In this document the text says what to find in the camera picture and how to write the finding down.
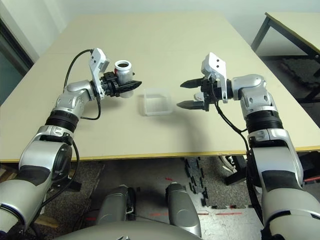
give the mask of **table leg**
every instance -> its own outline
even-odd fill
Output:
[[[270,18],[266,17],[251,44],[251,48],[254,52],[257,51],[258,47],[260,46],[262,40],[264,39],[266,33],[270,28],[269,21],[270,21]]]
[[[234,162],[235,169],[237,172],[224,179],[226,185],[233,185],[240,183],[246,179],[247,172],[247,161],[244,156],[231,156]]]
[[[320,85],[313,89],[305,98],[297,98],[296,100],[300,104],[320,103],[320,97],[314,98],[318,94],[320,94]]]
[[[320,77],[320,68],[313,74],[313,76],[316,78]]]

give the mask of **floor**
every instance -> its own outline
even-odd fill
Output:
[[[278,77],[283,85],[296,97],[304,97],[310,92],[292,79],[283,70],[278,60],[266,60],[265,64]],[[302,107],[320,126],[320,103],[303,104]],[[213,173],[219,166],[219,161],[205,167],[205,171]],[[216,207],[203,206],[203,195],[193,194],[189,188],[190,179],[185,172],[185,162],[179,158],[145,159],[145,160],[114,160],[103,162],[82,162],[77,180],[82,182],[80,192],[65,192],[57,200],[50,203],[45,214],[57,219],[60,225],[57,229],[41,226],[46,239],[53,239],[67,234],[81,226],[94,223],[97,211],[86,213],[88,210],[99,208],[105,195],[114,187],[126,184],[137,191],[137,214],[161,222],[169,222],[168,209],[165,201],[165,189],[170,182],[179,182],[186,189],[195,205],[201,222],[202,238],[205,240],[258,240],[261,239],[259,222],[255,211],[248,207],[244,197],[247,193],[244,184],[216,189],[215,186],[228,174],[221,170],[222,175],[210,179],[212,192],[216,193]],[[320,200],[319,183],[307,185],[306,190],[313,192]],[[242,203],[238,208],[230,208],[234,203],[230,195],[239,195]],[[84,221],[79,217],[84,214]]]

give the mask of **beige tabletop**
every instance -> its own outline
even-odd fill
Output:
[[[265,15],[320,52],[320,12],[266,12]]]
[[[1,106],[2,162],[18,161],[61,94],[70,62],[89,48],[101,48],[112,65],[117,60],[131,61],[134,78],[142,85],[129,99],[103,100],[99,120],[79,121],[74,140],[81,160],[244,154],[242,139],[213,108],[205,112],[176,106],[199,92],[179,86],[202,77],[201,63],[209,52],[226,61],[229,78],[263,75],[297,151],[320,150],[320,129],[222,15],[108,14],[72,21]],[[70,83],[91,79],[88,60],[88,55],[77,60]],[[147,88],[168,89],[173,113],[145,116]],[[221,103],[221,108],[236,126],[245,128],[239,101]],[[83,115],[95,117],[96,103],[90,102]]]

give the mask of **metal table leg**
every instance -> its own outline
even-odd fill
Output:
[[[270,21],[270,18],[266,17],[251,44],[251,48],[254,52],[257,51],[258,47],[260,46],[262,40],[264,39],[266,33],[270,28],[269,21]]]

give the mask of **table edge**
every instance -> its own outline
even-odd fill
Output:
[[[320,151],[320,145],[317,146],[300,146],[296,147],[297,152]],[[229,155],[246,155],[245,150],[226,150],[226,151],[201,151],[201,152],[170,152],[170,153],[144,153],[128,155],[109,155],[109,156],[84,156],[80,161],[103,161],[117,159],[147,159],[147,158],[182,158],[182,157],[218,157]],[[0,163],[18,163],[19,159],[0,159]]]
[[[314,51],[320,53],[320,49],[318,49],[315,45],[313,45],[311,42],[307,41],[306,39],[304,39],[303,37],[301,37],[298,33],[296,33],[295,31],[293,31],[292,29],[288,28],[286,25],[284,25],[281,21],[277,20],[276,18],[274,18],[270,13],[265,12],[264,13],[268,18],[270,18],[272,21],[274,21],[275,23],[277,23],[278,25],[280,25],[281,27],[283,27],[284,29],[286,29],[288,32],[290,32],[292,35],[294,35],[296,38],[300,39],[302,42],[304,42],[305,44],[307,44],[310,48],[312,48]]]

